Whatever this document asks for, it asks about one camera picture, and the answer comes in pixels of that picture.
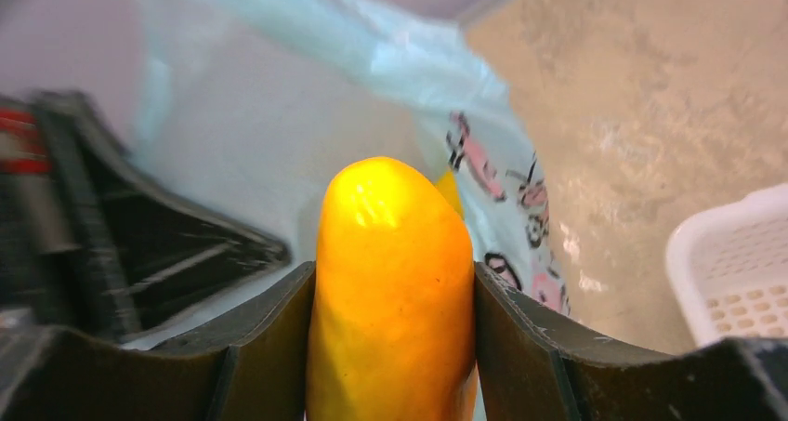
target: shiny orange plastic object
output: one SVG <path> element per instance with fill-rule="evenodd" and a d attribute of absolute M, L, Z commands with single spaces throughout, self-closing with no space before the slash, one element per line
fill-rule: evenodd
<path fill-rule="evenodd" d="M 340 172 L 318 234 L 308 421 L 467 421 L 473 262 L 463 220 L 385 157 Z"/>

